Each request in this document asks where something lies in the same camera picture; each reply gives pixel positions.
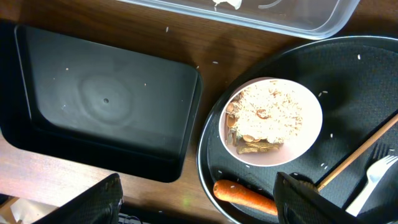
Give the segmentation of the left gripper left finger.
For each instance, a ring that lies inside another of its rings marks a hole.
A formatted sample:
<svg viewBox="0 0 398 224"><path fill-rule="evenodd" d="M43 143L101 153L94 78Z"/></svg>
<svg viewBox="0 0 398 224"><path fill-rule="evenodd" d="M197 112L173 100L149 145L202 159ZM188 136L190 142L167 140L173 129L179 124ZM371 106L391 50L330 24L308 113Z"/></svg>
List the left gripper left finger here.
<svg viewBox="0 0 398 224"><path fill-rule="evenodd" d="M35 224L113 224L122 204L121 179L113 173Z"/></svg>

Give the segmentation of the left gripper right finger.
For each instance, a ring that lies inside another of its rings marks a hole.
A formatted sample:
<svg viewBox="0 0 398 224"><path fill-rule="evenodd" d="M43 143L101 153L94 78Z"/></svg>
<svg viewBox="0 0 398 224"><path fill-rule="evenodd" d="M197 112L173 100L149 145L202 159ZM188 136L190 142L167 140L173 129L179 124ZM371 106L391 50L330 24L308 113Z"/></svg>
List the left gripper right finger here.
<svg viewBox="0 0 398 224"><path fill-rule="evenodd" d="M283 224L361 223L361 220L285 172L278 172L276 175L274 202L279 223Z"/></svg>

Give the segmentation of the pink bowl with food scraps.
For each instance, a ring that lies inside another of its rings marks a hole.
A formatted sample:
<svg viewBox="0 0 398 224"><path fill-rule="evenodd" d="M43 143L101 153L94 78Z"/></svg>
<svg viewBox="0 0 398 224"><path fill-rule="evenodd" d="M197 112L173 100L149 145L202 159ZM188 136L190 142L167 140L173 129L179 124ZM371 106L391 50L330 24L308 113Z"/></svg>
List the pink bowl with food scraps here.
<svg viewBox="0 0 398 224"><path fill-rule="evenodd" d="M317 140L323 122L316 96L280 78L255 78L238 86L221 104L218 121L223 147L235 159L258 167L300 157Z"/></svg>

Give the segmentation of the wooden chopstick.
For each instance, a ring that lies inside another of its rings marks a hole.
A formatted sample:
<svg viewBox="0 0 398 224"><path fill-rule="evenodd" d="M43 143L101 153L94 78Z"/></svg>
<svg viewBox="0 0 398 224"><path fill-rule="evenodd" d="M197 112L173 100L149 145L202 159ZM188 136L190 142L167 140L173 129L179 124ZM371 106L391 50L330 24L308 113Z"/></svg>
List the wooden chopstick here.
<svg viewBox="0 0 398 224"><path fill-rule="evenodd" d="M382 137L397 122L397 115L394 115L386 124L379 128L368 140L360 145L349 157L347 157L338 167L332 170L317 186L317 190L321 191L328 185L337 175L343 172L353 161L355 161L362 153L371 147L380 137Z"/></svg>

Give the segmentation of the white tissue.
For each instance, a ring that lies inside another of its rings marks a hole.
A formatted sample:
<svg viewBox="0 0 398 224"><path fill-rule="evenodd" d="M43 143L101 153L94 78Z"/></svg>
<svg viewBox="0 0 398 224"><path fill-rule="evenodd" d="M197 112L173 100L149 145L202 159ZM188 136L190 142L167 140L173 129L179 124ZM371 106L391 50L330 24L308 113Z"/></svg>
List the white tissue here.
<svg viewBox="0 0 398 224"><path fill-rule="evenodd" d="M242 0L213 0L215 7L221 3L228 3L232 7L235 8L235 10L238 10L241 7Z"/></svg>

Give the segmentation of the orange carrot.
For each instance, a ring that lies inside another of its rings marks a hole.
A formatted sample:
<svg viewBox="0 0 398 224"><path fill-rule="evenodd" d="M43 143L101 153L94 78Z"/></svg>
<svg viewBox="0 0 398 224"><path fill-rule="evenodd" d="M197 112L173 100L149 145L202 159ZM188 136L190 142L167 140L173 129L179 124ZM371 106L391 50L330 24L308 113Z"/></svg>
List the orange carrot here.
<svg viewBox="0 0 398 224"><path fill-rule="evenodd" d="M243 205L273 216L278 215L277 207L273 200L230 180L215 182L213 193L219 200Z"/></svg>

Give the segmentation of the black rectangular tray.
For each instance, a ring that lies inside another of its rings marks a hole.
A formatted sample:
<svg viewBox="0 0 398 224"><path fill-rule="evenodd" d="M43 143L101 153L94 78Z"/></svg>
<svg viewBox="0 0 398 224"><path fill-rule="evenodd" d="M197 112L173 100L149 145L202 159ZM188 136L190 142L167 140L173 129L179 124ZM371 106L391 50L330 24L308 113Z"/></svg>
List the black rectangular tray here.
<svg viewBox="0 0 398 224"><path fill-rule="evenodd" d="M1 132L16 148L173 182L202 91L190 65L1 22Z"/></svg>

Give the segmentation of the clear plastic bin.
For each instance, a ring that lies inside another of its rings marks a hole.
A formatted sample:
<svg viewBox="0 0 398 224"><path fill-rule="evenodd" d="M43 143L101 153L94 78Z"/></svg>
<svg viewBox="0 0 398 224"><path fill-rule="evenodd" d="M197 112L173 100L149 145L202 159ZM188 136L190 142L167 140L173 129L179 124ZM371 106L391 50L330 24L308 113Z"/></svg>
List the clear plastic bin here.
<svg viewBox="0 0 398 224"><path fill-rule="evenodd" d="M122 0L310 40L329 38L348 22L359 0L242 0L241 7L213 0Z"/></svg>

